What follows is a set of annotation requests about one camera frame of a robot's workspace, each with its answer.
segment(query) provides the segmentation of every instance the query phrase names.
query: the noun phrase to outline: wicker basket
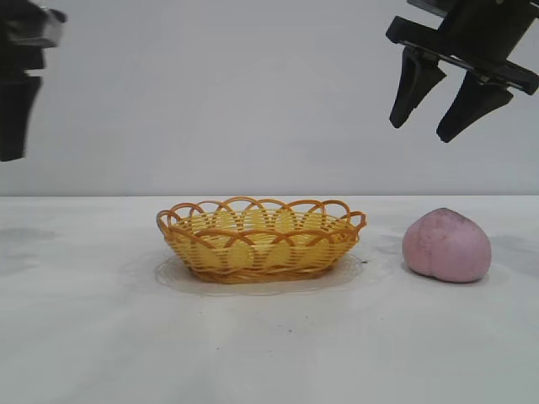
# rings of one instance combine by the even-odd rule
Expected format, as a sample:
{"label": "wicker basket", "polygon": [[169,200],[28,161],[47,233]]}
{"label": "wicker basket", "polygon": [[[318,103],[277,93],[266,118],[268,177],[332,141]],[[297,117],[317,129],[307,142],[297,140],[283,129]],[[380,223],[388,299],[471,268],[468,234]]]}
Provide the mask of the wicker basket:
{"label": "wicker basket", "polygon": [[[243,203],[242,209],[232,206]],[[212,205],[206,211],[202,205]],[[339,208],[342,217],[330,215]],[[352,223],[359,218],[359,224]],[[179,204],[157,215],[168,245],[198,278],[222,284],[315,279],[359,240],[366,215],[338,200],[231,198]]]}

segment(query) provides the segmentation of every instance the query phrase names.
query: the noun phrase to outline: basket rim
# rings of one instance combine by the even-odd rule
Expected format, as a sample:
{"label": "basket rim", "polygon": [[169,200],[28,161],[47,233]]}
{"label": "basket rim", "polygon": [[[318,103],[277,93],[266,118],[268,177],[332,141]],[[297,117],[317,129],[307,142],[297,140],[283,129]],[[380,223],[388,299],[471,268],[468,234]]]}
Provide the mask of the basket rim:
{"label": "basket rim", "polygon": [[[243,210],[234,210],[230,206],[230,204],[236,201],[248,202],[249,205]],[[201,205],[207,205],[207,204],[216,205],[216,209],[212,211],[205,211],[201,207]],[[264,206],[264,204],[278,205],[280,206],[280,208],[268,209],[267,207]],[[301,205],[313,205],[313,207],[308,212],[297,212],[296,210],[292,209],[294,207],[301,206]],[[346,211],[346,214],[341,217],[328,214],[326,212],[326,207],[329,205],[341,206]],[[177,223],[180,221],[185,221],[193,217],[196,217],[195,212],[198,212],[199,214],[207,214],[207,213],[218,212],[221,210],[227,210],[237,215],[245,215],[249,210],[251,210],[255,206],[263,211],[270,210],[272,212],[278,212],[280,210],[289,210],[291,212],[309,214],[309,213],[315,213],[316,210],[321,210],[321,212],[319,212],[321,215],[327,216],[329,218],[333,218],[336,221],[346,220],[346,225],[350,226],[350,228],[339,229],[336,231],[325,231],[324,229],[320,228],[320,229],[300,229],[300,230],[286,231],[286,232],[276,231],[276,230],[271,230],[271,229],[249,229],[249,230],[230,231],[226,229],[209,228],[209,229],[204,229],[201,231],[194,232],[194,231],[185,231],[183,229],[180,229],[177,226]],[[186,217],[180,216],[178,212],[179,210],[182,210],[182,209],[189,209],[189,215]],[[360,218],[360,223],[358,225],[355,225],[351,222],[351,220],[355,217]],[[161,210],[157,214],[157,226],[166,239],[171,239],[173,238],[174,233],[178,233],[184,237],[189,238],[193,242],[198,242],[212,249],[217,248],[217,247],[207,242],[202,237],[207,237],[207,236],[229,237],[229,241],[224,247],[224,248],[228,248],[228,247],[231,247],[237,241],[245,242],[246,244],[251,245],[251,246],[256,246],[257,243],[249,239],[248,236],[251,236],[253,234],[268,234],[268,235],[275,236],[275,239],[274,241],[272,241],[271,244],[276,244],[276,243],[284,241],[284,242],[287,242],[290,245],[290,247],[295,247],[296,244],[291,239],[291,237],[297,236],[297,235],[311,235],[311,236],[314,236],[315,238],[313,238],[312,241],[310,241],[307,245],[305,245],[305,247],[313,247],[318,242],[322,241],[324,238],[327,239],[330,243],[335,243],[334,236],[339,236],[339,235],[343,235],[343,236],[348,235],[354,238],[359,238],[361,229],[367,226],[367,220],[366,220],[365,213],[358,210],[352,211],[350,210],[349,206],[345,202],[341,200],[337,200],[337,199],[328,199],[324,201],[315,200],[315,199],[299,199],[299,200],[295,200],[287,204],[277,199],[269,199],[269,198],[254,199],[247,196],[237,196],[237,197],[233,197],[222,202],[216,201],[216,200],[204,200],[197,204],[181,203],[181,204],[177,204],[173,206],[170,210]]]}

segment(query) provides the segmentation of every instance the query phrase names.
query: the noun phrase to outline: pink peach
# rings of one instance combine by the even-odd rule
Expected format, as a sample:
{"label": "pink peach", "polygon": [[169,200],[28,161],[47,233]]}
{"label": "pink peach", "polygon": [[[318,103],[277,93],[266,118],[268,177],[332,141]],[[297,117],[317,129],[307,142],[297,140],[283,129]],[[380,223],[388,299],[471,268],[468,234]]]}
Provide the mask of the pink peach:
{"label": "pink peach", "polygon": [[433,210],[408,228],[403,256],[414,272],[448,282],[481,279],[492,260],[490,240],[481,227],[446,208]]}

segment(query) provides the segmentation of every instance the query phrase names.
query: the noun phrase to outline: black robotic arm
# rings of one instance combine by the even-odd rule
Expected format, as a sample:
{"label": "black robotic arm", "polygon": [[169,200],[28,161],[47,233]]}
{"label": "black robotic arm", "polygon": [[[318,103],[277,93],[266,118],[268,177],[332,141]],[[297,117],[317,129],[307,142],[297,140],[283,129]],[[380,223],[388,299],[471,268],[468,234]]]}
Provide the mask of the black robotic arm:
{"label": "black robotic arm", "polygon": [[449,142],[484,115],[506,105],[516,88],[532,95],[539,76],[507,60],[539,17],[539,0],[408,0],[443,18],[438,29],[396,17],[387,38],[404,45],[403,69],[390,115],[401,127],[445,73],[440,61],[467,70],[455,101],[438,126]]}
{"label": "black robotic arm", "polygon": [[43,50],[58,46],[67,16],[28,0],[0,0],[0,161],[24,156],[26,131],[45,68]]}

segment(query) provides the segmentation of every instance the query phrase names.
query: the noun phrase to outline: woven basket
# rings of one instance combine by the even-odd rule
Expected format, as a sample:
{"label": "woven basket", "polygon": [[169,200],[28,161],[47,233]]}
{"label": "woven basket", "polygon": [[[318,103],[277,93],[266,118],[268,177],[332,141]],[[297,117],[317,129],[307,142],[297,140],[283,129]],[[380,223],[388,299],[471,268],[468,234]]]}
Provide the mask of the woven basket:
{"label": "woven basket", "polygon": [[[242,209],[232,205],[243,204]],[[206,211],[202,205],[212,205]],[[339,208],[345,215],[330,215]],[[359,218],[354,225],[352,219]],[[179,204],[157,215],[168,245],[198,278],[222,284],[315,279],[359,240],[366,215],[338,200],[231,198]]]}

